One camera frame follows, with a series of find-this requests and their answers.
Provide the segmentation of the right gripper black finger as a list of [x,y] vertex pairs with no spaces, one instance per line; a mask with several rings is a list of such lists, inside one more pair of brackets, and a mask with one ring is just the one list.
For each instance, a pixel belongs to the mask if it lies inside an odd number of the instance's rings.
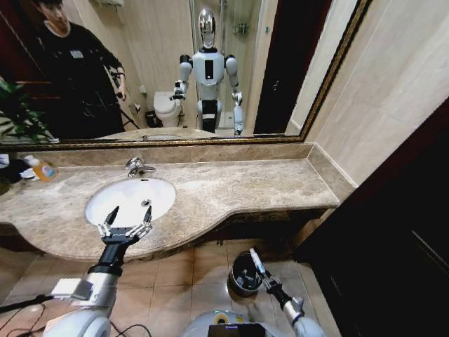
[[263,273],[263,280],[266,289],[275,289],[281,286],[281,281],[268,270]]

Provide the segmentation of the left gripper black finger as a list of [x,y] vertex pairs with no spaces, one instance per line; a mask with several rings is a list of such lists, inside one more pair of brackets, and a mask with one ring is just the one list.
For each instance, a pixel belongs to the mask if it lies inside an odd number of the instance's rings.
[[119,206],[116,206],[110,213],[107,214],[105,220],[97,225],[101,238],[111,237],[111,227],[118,212]]
[[149,205],[142,222],[130,230],[130,237],[142,239],[152,229],[152,206]]

